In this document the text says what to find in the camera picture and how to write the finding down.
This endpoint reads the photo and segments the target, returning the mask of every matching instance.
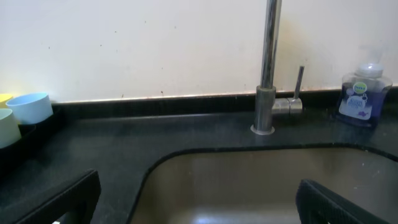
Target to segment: transparent plastic bottle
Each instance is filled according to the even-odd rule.
[[[357,126],[377,126],[384,98],[392,86],[392,81],[382,76],[383,70],[378,63],[365,63],[343,77],[336,118]]]

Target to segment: black countertop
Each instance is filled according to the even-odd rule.
[[[148,171],[191,152],[343,146],[398,161],[397,113],[396,106],[385,106],[372,130],[335,121],[330,110],[306,108],[295,118],[274,118],[270,136],[252,133],[253,112],[81,119],[1,180],[0,209],[96,169],[102,193],[92,223],[126,223]]]

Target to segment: stainless steel sink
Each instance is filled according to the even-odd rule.
[[[348,148],[174,157],[149,175],[131,223],[300,223],[301,179],[398,223],[398,163]]]

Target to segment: light blue cup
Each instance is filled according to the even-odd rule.
[[[7,101],[21,124],[36,124],[53,115],[48,93],[31,93]]]

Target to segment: chrome faucet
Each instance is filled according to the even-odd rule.
[[[303,110],[299,98],[304,66],[300,67],[293,98],[275,99],[274,70],[278,44],[280,9],[282,0],[268,0],[264,46],[262,52],[261,84],[256,88],[256,118],[251,130],[260,135],[272,134],[273,114],[297,114]]]

